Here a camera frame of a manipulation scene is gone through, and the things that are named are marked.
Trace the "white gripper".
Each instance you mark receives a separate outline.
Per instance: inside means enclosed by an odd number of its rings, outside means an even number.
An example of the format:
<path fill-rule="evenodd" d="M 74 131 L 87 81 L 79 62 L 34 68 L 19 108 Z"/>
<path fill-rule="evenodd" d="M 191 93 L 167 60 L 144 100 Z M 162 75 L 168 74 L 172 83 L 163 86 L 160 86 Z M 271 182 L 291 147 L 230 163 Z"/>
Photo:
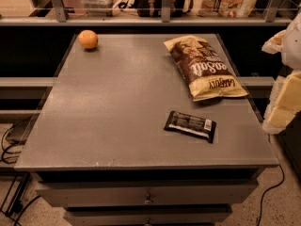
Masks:
<path fill-rule="evenodd" d="M 295 70 L 301 69 L 301 13 L 288 25 L 264 43 L 265 53 L 281 53 L 282 63 Z M 301 72 L 286 77 L 278 76 L 271 90 L 269 105 L 264 112 L 262 129 L 276 135 L 285 130 L 301 111 Z"/>

